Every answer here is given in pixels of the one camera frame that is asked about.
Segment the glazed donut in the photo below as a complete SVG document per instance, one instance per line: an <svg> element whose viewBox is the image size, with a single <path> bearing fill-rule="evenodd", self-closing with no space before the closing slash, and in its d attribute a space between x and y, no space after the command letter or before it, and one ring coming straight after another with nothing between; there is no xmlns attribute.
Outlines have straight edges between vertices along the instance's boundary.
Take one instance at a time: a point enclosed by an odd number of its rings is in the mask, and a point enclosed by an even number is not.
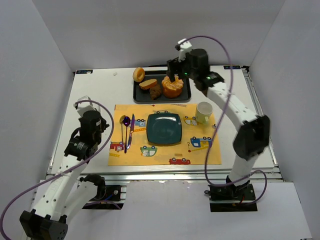
<svg viewBox="0 0 320 240"><path fill-rule="evenodd" d="M144 80L145 70L142 67L137 67L132 74L132 78L135 82L140 83Z"/></svg>

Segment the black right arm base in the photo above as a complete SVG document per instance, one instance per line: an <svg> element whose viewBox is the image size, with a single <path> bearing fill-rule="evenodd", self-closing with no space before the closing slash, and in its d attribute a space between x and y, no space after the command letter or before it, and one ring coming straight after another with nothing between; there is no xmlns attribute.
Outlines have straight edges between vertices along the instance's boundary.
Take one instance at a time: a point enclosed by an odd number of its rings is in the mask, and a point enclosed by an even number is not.
<svg viewBox="0 0 320 240"><path fill-rule="evenodd" d="M213 187L208 186L204 194L209 198L211 213L233 213L233 212L257 212L255 191L253 185L242 188L234 193L230 186Z"/></svg>

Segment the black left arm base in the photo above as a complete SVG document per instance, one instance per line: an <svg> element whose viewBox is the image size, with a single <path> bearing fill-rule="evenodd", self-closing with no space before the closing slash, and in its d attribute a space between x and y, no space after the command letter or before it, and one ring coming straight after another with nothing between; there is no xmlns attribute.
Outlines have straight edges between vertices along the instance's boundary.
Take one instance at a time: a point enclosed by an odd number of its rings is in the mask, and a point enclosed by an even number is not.
<svg viewBox="0 0 320 240"><path fill-rule="evenodd" d="M97 194L91 198L88 203L83 206L84 210L121 210L124 203L124 197L121 195L124 186L116 184L106 184L103 176L97 174L89 174L79 178L79 184L91 182L97 187Z"/></svg>

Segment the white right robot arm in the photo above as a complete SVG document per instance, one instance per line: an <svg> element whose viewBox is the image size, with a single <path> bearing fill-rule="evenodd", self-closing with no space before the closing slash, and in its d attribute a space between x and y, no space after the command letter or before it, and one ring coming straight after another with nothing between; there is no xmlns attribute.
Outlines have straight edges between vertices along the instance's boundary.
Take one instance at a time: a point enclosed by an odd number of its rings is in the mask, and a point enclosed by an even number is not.
<svg viewBox="0 0 320 240"><path fill-rule="evenodd" d="M177 47L179 56L167 61L169 77L178 75L194 81L195 87L220 107L237 130L233 141L235 160L225 187L240 191L247 187L253 166L269 145L270 119L248 109L227 86L225 80L210 70L209 57L202 48Z"/></svg>

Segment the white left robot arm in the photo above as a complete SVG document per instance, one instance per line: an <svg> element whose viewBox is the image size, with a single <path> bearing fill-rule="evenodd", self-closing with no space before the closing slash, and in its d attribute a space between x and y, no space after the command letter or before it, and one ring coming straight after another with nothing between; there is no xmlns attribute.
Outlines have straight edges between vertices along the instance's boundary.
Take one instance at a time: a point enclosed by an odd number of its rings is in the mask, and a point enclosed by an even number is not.
<svg viewBox="0 0 320 240"><path fill-rule="evenodd" d="M80 127L71 135L64 150L60 174L31 211L24 211L19 221L32 240L63 240L68 223L90 200L101 200L106 193L105 179L96 174L82 177L79 189L72 191L77 178L87 166L87 159L98 150L102 133L109 126L100 112L80 114Z"/></svg>

